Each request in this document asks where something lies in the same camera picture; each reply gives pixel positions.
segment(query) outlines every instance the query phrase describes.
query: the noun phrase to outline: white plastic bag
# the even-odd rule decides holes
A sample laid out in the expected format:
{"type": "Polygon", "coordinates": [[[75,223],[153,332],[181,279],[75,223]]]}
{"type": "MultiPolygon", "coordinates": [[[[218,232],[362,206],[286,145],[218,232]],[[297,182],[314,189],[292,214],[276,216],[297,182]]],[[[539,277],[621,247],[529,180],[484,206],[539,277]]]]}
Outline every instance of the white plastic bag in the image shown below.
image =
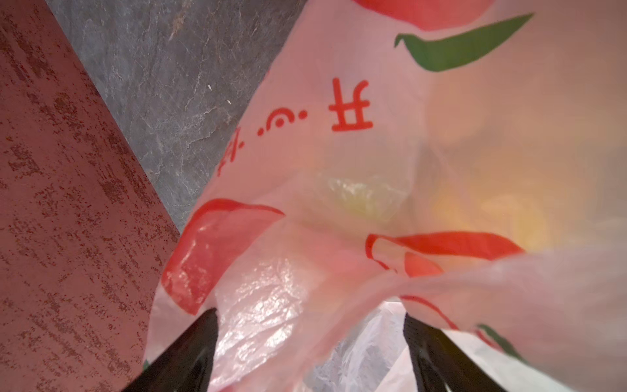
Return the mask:
{"type": "MultiPolygon", "coordinates": [[[[417,392],[407,343],[402,337],[405,308],[385,301],[355,326],[349,336],[305,378],[303,391],[417,392]]],[[[477,336],[446,335],[509,392],[571,392],[515,358],[498,352],[477,336]]]]}
{"type": "Polygon", "coordinates": [[[627,384],[627,3],[310,0],[157,288],[210,391],[291,391],[372,309],[627,384]]]}

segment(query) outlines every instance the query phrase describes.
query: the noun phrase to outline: gray marble floor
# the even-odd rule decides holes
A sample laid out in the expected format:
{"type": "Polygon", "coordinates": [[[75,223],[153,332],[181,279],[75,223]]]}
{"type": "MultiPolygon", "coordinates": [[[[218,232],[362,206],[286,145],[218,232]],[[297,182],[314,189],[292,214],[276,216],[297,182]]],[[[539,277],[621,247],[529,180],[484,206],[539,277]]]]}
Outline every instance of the gray marble floor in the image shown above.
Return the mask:
{"type": "Polygon", "coordinates": [[[305,0],[47,0],[179,228],[305,0]]]}

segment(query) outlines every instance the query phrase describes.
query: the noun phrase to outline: red pepper graphic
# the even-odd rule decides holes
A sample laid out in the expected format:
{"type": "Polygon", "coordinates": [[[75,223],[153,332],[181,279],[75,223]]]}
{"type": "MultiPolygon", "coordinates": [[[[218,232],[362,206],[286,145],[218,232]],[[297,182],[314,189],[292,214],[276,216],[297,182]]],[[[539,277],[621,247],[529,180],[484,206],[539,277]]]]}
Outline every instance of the red pepper graphic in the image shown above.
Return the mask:
{"type": "Polygon", "coordinates": [[[185,227],[161,284],[182,310],[198,313],[226,269],[284,216],[268,206],[228,199],[208,201],[185,227]]]}
{"type": "MultiPolygon", "coordinates": [[[[405,246],[423,255],[468,256],[494,261],[499,258],[525,253],[525,250],[514,242],[493,233],[445,231],[405,237],[370,234],[366,238],[366,257],[374,260],[386,270],[389,267],[380,260],[376,260],[372,254],[374,243],[380,238],[399,246],[405,246]]],[[[431,260],[411,252],[405,254],[404,263],[405,272],[410,277],[438,275],[443,272],[440,266],[431,260]]]]}
{"type": "Polygon", "coordinates": [[[464,26],[479,18],[494,0],[353,0],[382,15],[433,31],[464,26]]]}

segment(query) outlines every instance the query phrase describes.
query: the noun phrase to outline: red chinese character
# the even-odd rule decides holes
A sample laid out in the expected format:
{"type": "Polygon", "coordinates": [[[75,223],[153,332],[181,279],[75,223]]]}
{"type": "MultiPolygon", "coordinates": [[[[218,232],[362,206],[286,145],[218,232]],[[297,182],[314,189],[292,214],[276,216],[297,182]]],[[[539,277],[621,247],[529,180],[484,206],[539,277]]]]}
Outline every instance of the red chinese character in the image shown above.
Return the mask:
{"type": "Polygon", "coordinates": [[[372,121],[364,121],[364,107],[370,106],[370,101],[361,100],[361,92],[368,87],[368,81],[362,80],[353,90],[353,102],[344,103],[342,99],[342,89],[340,88],[340,80],[333,79],[333,94],[335,95],[335,105],[329,105],[329,110],[337,112],[337,121],[331,130],[334,132],[342,132],[346,130],[364,130],[372,128],[372,121]],[[346,123],[346,110],[355,110],[356,121],[353,124],[346,123]]]}
{"type": "Polygon", "coordinates": [[[226,165],[226,158],[230,156],[229,161],[233,162],[235,160],[235,153],[238,149],[244,147],[244,142],[240,142],[240,129],[241,127],[235,128],[235,134],[233,136],[233,140],[226,145],[226,151],[224,152],[224,156],[220,160],[220,165],[218,165],[218,177],[222,174],[222,167],[226,165]]]}

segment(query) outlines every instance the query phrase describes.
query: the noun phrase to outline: plastic bag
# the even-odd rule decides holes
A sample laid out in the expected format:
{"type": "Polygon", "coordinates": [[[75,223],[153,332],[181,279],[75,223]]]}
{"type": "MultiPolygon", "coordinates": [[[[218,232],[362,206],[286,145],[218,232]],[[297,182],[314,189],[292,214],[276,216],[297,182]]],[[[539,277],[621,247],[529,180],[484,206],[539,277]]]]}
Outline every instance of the plastic bag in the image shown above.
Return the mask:
{"type": "Polygon", "coordinates": [[[291,391],[383,300],[581,391],[627,384],[618,1],[310,0],[164,270],[153,361],[291,391]]]}
{"type": "MultiPolygon", "coordinates": [[[[355,326],[326,362],[305,378],[301,391],[417,392],[407,343],[402,338],[405,308],[385,301],[355,326]]],[[[484,372],[509,392],[571,392],[477,336],[445,331],[484,372]]]]}

